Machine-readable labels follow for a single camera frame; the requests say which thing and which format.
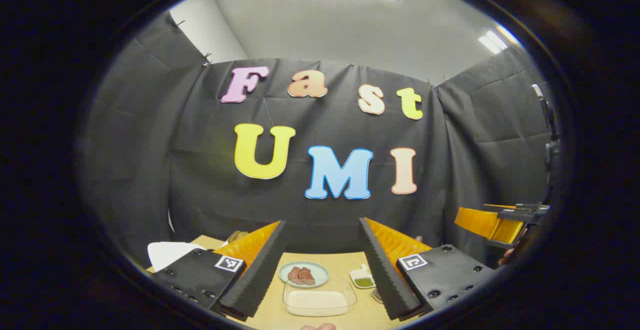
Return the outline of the black backdrop cloth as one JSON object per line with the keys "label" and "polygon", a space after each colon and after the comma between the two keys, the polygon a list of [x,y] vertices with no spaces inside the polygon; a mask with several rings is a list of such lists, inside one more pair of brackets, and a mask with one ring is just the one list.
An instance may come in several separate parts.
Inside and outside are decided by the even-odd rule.
{"label": "black backdrop cloth", "polygon": [[144,266],[158,241],[286,221],[287,249],[358,250],[359,218],[496,256],[459,207],[547,195],[536,66],[508,49],[432,86],[372,67],[263,58],[205,65],[163,13],[128,42],[78,139],[82,186]]}

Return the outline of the red meat slices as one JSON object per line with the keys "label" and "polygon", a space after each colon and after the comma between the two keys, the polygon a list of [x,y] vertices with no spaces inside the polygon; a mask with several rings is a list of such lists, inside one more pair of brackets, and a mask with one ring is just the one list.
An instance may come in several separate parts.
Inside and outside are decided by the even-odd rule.
{"label": "red meat slices", "polygon": [[287,275],[287,280],[294,285],[314,286],[316,280],[311,270],[307,267],[294,266]]}

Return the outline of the clear dish of rice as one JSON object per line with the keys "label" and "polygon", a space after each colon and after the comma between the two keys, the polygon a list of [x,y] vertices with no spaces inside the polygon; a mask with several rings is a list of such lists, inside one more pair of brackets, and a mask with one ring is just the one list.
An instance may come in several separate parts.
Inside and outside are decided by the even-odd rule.
{"label": "clear dish of rice", "polygon": [[286,282],[282,301],[292,316],[334,317],[347,314],[358,298],[346,280],[324,279],[314,286]]}

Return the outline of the pale blue plate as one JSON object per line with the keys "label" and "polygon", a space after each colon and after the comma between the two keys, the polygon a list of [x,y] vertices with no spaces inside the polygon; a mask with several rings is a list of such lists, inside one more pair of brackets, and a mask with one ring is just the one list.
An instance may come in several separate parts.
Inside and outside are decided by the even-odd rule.
{"label": "pale blue plate", "polygon": [[[301,285],[294,285],[293,283],[288,281],[288,273],[290,272],[290,270],[294,267],[307,267],[311,270],[311,273],[313,275],[313,277],[316,280],[316,285],[314,286],[301,286]],[[323,286],[330,278],[329,275],[329,271],[327,271],[327,269],[323,266],[320,266],[319,264],[313,263],[313,262],[304,262],[304,261],[297,261],[297,262],[292,262],[292,263],[288,263],[285,264],[284,266],[281,266],[278,270],[278,277],[279,279],[282,280],[282,282],[284,282],[286,285],[294,287],[294,288],[300,288],[300,289],[313,289],[313,288],[317,288],[320,286]]]}

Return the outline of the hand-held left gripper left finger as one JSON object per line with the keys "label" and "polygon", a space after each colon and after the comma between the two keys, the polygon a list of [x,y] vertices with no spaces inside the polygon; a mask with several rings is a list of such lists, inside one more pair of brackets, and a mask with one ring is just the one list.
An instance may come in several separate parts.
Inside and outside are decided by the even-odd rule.
{"label": "hand-held left gripper left finger", "polygon": [[151,277],[206,311],[245,321],[266,296],[286,232],[286,222],[276,221],[218,250],[190,250]]}

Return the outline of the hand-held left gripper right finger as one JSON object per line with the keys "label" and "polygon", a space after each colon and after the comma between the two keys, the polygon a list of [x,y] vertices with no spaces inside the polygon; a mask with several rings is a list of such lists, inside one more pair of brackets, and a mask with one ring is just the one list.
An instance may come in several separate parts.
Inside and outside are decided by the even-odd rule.
{"label": "hand-held left gripper right finger", "polygon": [[368,218],[359,241],[391,320],[407,320],[468,297],[496,270],[445,244],[436,248]]}

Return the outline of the white rice cooker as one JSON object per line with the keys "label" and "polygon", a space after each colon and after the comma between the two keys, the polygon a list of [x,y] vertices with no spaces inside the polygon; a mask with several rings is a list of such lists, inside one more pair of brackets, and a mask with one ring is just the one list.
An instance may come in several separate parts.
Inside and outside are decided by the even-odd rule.
{"label": "white rice cooker", "polygon": [[147,254],[154,272],[163,270],[193,250],[206,249],[190,242],[151,242],[147,246]]}

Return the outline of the white dish of green beans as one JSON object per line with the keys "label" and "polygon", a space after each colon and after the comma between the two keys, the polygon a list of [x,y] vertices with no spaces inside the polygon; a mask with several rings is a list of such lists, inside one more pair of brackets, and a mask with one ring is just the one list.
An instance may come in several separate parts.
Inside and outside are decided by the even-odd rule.
{"label": "white dish of green beans", "polygon": [[357,289],[372,289],[377,286],[373,275],[366,264],[361,264],[358,269],[351,270],[349,277]]}

